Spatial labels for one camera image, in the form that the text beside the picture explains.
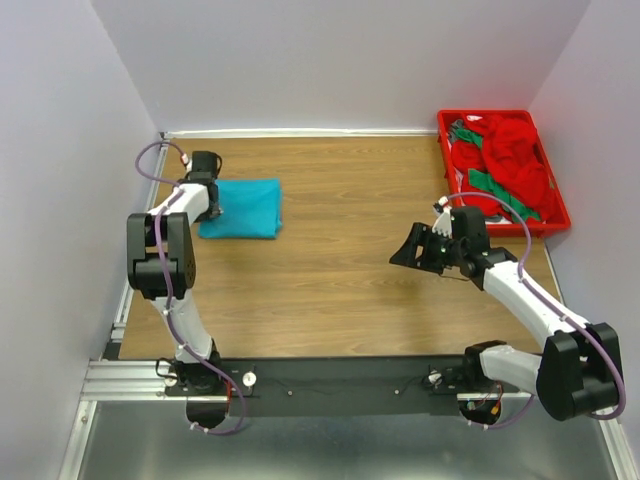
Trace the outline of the teal t-shirt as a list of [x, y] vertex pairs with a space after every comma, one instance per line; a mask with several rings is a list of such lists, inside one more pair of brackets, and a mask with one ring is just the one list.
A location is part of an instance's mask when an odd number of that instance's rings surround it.
[[222, 214], [200, 224], [200, 238], [277, 238], [283, 226], [279, 179], [219, 180], [217, 185]]

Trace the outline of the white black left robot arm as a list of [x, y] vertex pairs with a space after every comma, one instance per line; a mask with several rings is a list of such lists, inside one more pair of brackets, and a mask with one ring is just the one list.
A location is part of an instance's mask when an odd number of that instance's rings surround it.
[[171, 388], [196, 395], [224, 389], [220, 355], [193, 297], [197, 268], [191, 227], [220, 216], [217, 179], [222, 158], [211, 151], [180, 154], [185, 169], [177, 181], [159, 178], [171, 192], [146, 213], [126, 222], [127, 276], [164, 320], [174, 357], [161, 377]]

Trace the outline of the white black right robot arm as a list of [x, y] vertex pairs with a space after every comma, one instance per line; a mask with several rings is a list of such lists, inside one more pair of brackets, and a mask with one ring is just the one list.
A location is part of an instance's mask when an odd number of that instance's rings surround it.
[[462, 384], [480, 392], [507, 383], [532, 395], [558, 421], [619, 416], [627, 398], [616, 331], [572, 312], [532, 279], [521, 260], [492, 246], [479, 208], [443, 204], [437, 210], [435, 224], [413, 224], [390, 264], [438, 275], [457, 268], [504, 305], [542, 348], [532, 354], [503, 341], [472, 345], [459, 370]]

